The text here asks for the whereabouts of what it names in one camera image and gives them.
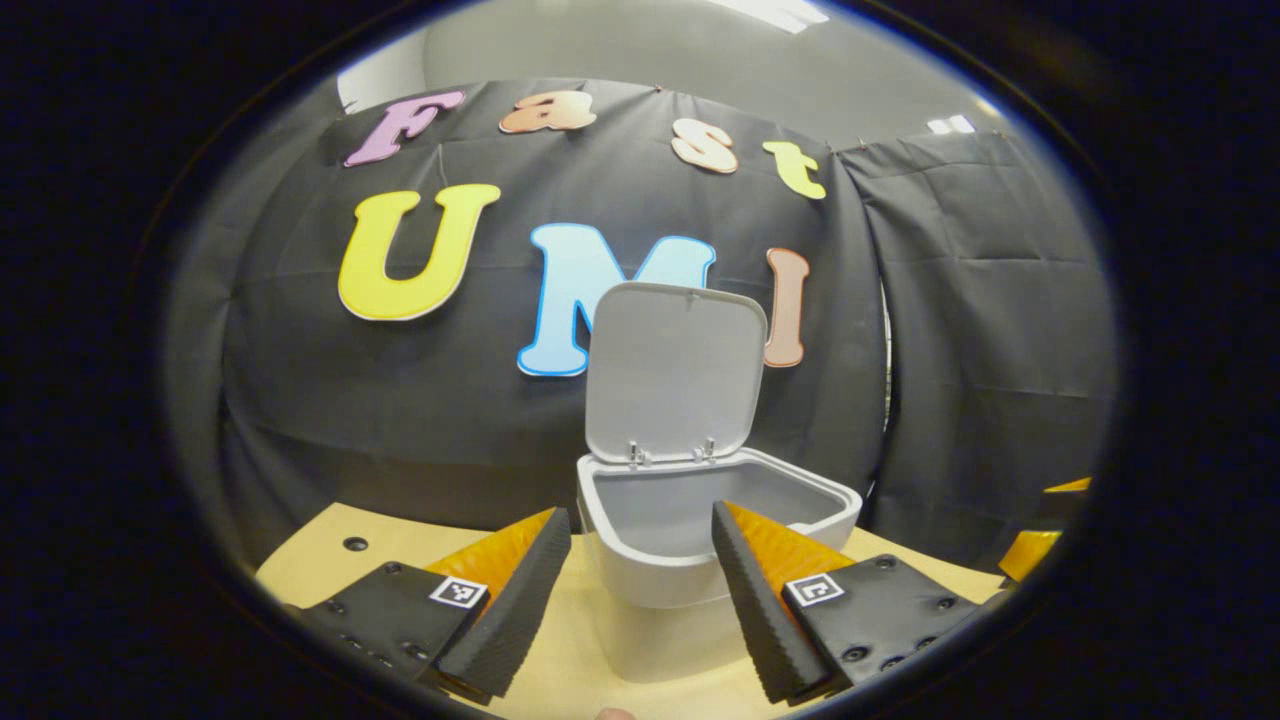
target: white plastic container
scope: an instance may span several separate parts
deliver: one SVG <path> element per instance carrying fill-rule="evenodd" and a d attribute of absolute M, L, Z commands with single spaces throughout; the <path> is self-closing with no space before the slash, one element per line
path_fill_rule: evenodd
<path fill-rule="evenodd" d="M 742 447 L 768 334 L 755 301 L 628 282 L 604 293 L 593 325 L 577 503 L 602 580 L 593 611 L 604 652 L 631 682 L 745 657 L 712 505 L 728 500 L 840 550 L 861 497 Z"/>

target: light blue letter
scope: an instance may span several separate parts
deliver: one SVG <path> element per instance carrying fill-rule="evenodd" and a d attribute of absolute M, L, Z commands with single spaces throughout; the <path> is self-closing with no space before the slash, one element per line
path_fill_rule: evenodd
<path fill-rule="evenodd" d="M 626 282 L 626 277 L 604 236 L 591 225 L 539 225 L 531 240 L 543 249 L 543 295 L 538 300 L 534 343 L 520 351 L 516 365 L 530 375 L 579 375 L 586 369 L 586 351 L 573 337 L 577 311 L 581 310 L 590 331 L 595 304 L 607 290 Z M 710 245 L 667 236 L 653 246 L 632 279 L 707 287 L 707 268 L 714 261 L 716 250 Z"/>

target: foam letter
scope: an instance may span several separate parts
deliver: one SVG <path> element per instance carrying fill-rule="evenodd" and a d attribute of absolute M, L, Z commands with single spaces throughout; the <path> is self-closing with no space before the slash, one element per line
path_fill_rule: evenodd
<path fill-rule="evenodd" d="M 787 187 L 809 197 L 822 200 L 827 196 L 827 188 L 809 179 L 808 170 L 817 170 L 818 161 L 800 152 L 800 146 L 795 142 L 765 142 L 764 151 L 772 152 L 778 163 L 778 177 Z"/>
<path fill-rule="evenodd" d="M 502 132 L 534 132 L 543 128 L 577 129 L 595 122 L 591 96 L 576 90 L 530 95 L 516 102 L 516 111 L 498 123 Z"/>
<path fill-rule="evenodd" d="M 671 147 L 681 160 L 724 174 L 737 169 L 737 158 L 730 150 L 733 140 L 721 128 L 692 118 L 680 118 L 671 124 L 671 129 L 677 136 L 671 138 Z"/>
<path fill-rule="evenodd" d="M 764 364 L 771 368 L 790 368 L 804 359 L 800 307 L 804 279 L 809 277 L 809 261 L 800 254 L 781 247 L 771 247 L 764 256 L 773 268 L 773 322 L 769 324 L 769 342 L 764 345 Z"/>
<path fill-rule="evenodd" d="M 439 108 L 457 108 L 465 99 L 466 95 L 461 90 L 456 90 L 453 92 L 430 95 L 389 105 L 387 108 L 387 117 L 383 118 L 383 122 L 378 123 L 374 132 L 369 133 L 365 145 L 352 152 L 351 158 L 347 158 L 347 161 L 343 164 L 351 168 L 390 158 L 399 151 L 399 145 L 396 141 L 399 140 L 401 131 L 404 131 L 404 137 L 407 138 L 417 137 L 435 119 Z"/>
<path fill-rule="evenodd" d="M 581 374 L 586 369 L 586 351 L 573 338 L 577 313 L 582 313 L 590 331 L 600 296 L 626 277 L 604 236 L 591 225 L 540 225 L 534 228 L 531 240 L 543 249 L 543 293 L 538 300 L 534 343 L 520 351 L 516 365 L 530 375 Z M 632 279 L 707 287 L 707 268 L 714 261 L 716 250 L 710 245 L 667 236 L 649 250 Z"/>
<path fill-rule="evenodd" d="M 480 210 L 502 195 L 492 184 L 456 184 L 435 195 L 444 206 L 431 259 L 417 277 L 387 277 L 387 252 L 401 218 L 417 206 L 413 191 L 384 192 L 356 205 L 356 229 L 338 272 L 338 296 L 352 314 L 366 320 L 412 320 L 435 310 L 453 295 L 471 255 Z"/>

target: wooden table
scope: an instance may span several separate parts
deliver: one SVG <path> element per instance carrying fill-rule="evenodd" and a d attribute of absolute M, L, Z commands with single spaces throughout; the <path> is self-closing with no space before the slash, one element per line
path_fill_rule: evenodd
<path fill-rule="evenodd" d="M 483 530 L 429 525 L 334 503 L 300 529 L 262 564 L 257 580 L 280 602 L 311 607 L 383 562 L 430 562 L 485 537 Z M 369 548 L 343 547 L 361 537 Z M 876 537 L 861 528 L 844 547 L 854 560 L 892 552 L 973 602 L 984 602 L 1002 577 L 936 560 Z M 764 698 L 751 659 L 663 683 L 630 683 L 617 676 L 596 639 L 588 597 L 600 592 L 584 538 L 573 536 L 541 629 L 504 698 L 489 712 L 516 720 L 593 720 L 603 707 L 621 707 L 637 720 L 778 717 L 792 708 Z"/>

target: container lid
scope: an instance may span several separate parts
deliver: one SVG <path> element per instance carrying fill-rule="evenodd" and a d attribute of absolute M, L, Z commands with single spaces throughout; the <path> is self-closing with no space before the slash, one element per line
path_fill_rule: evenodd
<path fill-rule="evenodd" d="M 741 295 L 625 282 L 600 297 L 586 372 L 586 445 L 605 462 L 723 456 L 746 441 L 768 320 Z"/>

